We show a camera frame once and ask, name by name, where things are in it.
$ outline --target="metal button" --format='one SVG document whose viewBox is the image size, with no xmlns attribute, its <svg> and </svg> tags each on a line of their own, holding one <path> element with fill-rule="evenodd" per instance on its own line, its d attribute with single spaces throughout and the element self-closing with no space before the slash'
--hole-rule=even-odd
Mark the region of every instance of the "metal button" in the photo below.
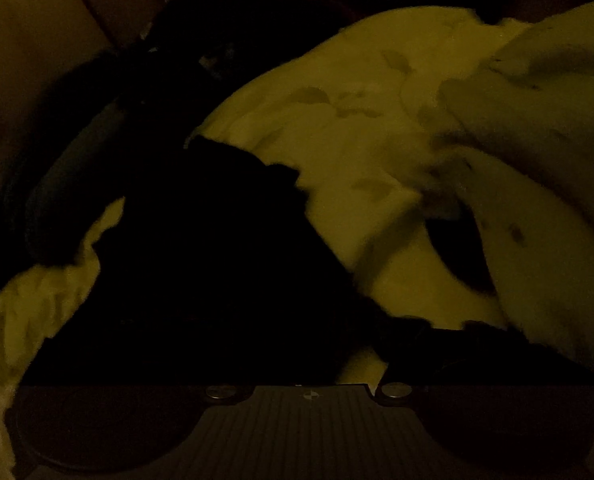
<svg viewBox="0 0 594 480">
<path fill-rule="evenodd" d="M 413 393 L 413 389 L 404 383 L 388 383 L 381 387 L 381 392 L 391 399 L 401 399 Z"/>
<path fill-rule="evenodd" d="M 224 384 L 222 386 L 208 386 L 206 388 L 206 394 L 213 399 L 228 399 L 237 393 L 235 386 L 228 386 Z"/>
</svg>

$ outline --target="black hole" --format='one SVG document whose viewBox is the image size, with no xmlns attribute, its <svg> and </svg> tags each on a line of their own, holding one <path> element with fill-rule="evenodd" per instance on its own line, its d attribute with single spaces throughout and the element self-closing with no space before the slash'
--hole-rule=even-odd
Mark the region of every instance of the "black hole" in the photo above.
<svg viewBox="0 0 594 480">
<path fill-rule="evenodd" d="M 460 203 L 460 208 L 459 220 L 427 219 L 428 236 L 455 278 L 474 290 L 494 295 L 495 285 L 488 272 L 477 223 L 468 206 Z"/>
</svg>

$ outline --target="gray corrugated surface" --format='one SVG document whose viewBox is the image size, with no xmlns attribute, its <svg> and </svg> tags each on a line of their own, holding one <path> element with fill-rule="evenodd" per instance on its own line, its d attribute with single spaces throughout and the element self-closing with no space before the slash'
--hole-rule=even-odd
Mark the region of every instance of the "gray corrugated surface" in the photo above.
<svg viewBox="0 0 594 480">
<path fill-rule="evenodd" d="M 192 435 L 151 465 L 112 476 L 37 469 L 29 480 L 510 479 L 440 448 L 407 408 L 374 403 L 363 386 L 260 386 L 204 413 Z"/>
</svg>

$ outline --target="metal screw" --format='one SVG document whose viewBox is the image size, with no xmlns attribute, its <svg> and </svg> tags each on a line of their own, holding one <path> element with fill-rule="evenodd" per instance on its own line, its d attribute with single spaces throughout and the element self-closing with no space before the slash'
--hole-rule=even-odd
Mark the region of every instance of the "metal screw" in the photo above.
<svg viewBox="0 0 594 480">
<path fill-rule="evenodd" d="M 228 399 L 237 393 L 235 386 L 228 386 L 227 384 L 221 386 L 208 386 L 206 394 L 213 399 Z"/>
<path fill-rule="evenodd" d="M 413 393 L 413 389 L 404 383 L 388 383 L 381 387 L 381 392 L 391 399 L 401 399 Z"/>
</svg>

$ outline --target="ribbed surface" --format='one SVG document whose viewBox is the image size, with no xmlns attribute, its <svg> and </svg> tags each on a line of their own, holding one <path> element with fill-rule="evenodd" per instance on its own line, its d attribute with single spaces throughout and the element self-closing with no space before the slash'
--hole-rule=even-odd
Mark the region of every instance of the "ribbed surface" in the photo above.
<svg viewBox="0 0 594 480">
<path fill-rule="evenodd" d="M 113 476 L 37 469 L 29 480 L 503 479 L 441 449 L 412 410 L 375 404 L 363 386 L 260 386 L 206 410 L 192 435 L 149 466 Z"/>
</svg>

